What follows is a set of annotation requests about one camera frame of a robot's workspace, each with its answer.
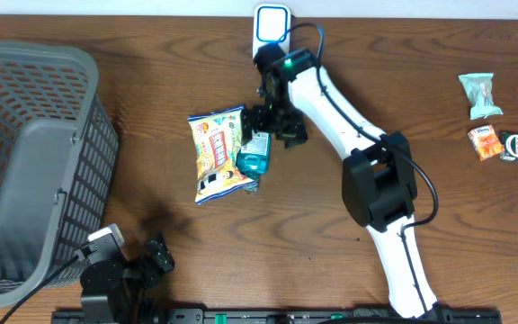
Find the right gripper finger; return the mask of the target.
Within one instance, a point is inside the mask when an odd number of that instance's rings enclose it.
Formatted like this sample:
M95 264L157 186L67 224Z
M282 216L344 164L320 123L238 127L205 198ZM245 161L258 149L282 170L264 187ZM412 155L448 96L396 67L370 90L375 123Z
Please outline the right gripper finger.
M240 113L240 122L242 130L241 144L246 145L253 138L254 132L254 116L249 109L243 109Z
M308 140L308 134L302 130L299 132L286 132L283 134L284 146L286 149L305 144Z

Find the yellow snack bag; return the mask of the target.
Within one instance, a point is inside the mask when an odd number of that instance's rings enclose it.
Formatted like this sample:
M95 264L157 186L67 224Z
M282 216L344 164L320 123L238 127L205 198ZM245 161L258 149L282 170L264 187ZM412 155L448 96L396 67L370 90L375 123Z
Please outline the yellow snack bag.
M197 204L231 194L254 181L237 167L243 138L241 112L245 108L238 105L188 117L196 149Z

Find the teal mouthwash bottle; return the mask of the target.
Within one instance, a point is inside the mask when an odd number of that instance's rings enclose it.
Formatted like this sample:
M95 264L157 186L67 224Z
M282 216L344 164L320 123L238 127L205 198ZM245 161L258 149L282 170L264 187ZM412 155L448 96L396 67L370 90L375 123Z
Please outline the teal mouthwash bottle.
M259 187L261 176L268 172L271 151L271 134L253 132L251 140L245 144L237 156L239 171L253 180L244 186L247 194L254 194Z

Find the teal wet wipes pack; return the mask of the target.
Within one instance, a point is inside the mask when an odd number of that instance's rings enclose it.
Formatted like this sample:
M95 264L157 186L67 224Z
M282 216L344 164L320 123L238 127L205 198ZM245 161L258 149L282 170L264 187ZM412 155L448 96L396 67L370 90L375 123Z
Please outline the teal wet wipes pack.
M493 115L503 115L500 107L496 106L492 96L493 73L469 73L459 75L458 79L468 97L471 108L471 120L486 119Z

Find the small white red packet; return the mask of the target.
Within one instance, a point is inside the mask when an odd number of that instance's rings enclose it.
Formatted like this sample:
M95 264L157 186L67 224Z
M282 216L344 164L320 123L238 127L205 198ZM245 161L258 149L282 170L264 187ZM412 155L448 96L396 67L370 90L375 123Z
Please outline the small white red packet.
M470 130L468 137L480 161L500 155L505 151L492 125L480 126Z

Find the green small box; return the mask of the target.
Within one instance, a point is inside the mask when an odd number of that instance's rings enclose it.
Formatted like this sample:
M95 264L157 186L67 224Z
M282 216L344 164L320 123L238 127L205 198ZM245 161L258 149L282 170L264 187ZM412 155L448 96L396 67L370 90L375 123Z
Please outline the green small box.
M506 162L518 163L518 134L502 132L500 135L504 151L500 154L500 159Z

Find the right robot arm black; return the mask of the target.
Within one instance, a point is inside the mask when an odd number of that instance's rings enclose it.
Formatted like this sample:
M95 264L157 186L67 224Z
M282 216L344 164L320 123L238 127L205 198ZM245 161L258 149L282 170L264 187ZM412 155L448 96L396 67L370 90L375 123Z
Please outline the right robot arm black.
M406 137L385 133L364 118L337 90L318 56L308 49L291 53L275 42L254 56L262 76L256 105L244 118L244 136L268 132L288 148L308 139L310 119L342 160L346 210L371 235L388 281L388 298L403 318L433 315L437 298L424 273L415 239L416 178Z

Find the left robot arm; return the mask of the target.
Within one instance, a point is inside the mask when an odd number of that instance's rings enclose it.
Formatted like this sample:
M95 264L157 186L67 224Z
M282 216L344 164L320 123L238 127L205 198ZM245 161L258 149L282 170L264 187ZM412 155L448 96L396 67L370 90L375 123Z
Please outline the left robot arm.
M162 234L145 244L146 252L127 259L122 237L108 229L78 252L90 262L80 276L85 323L166 323L161 307L145 298L174 270L174 259Z

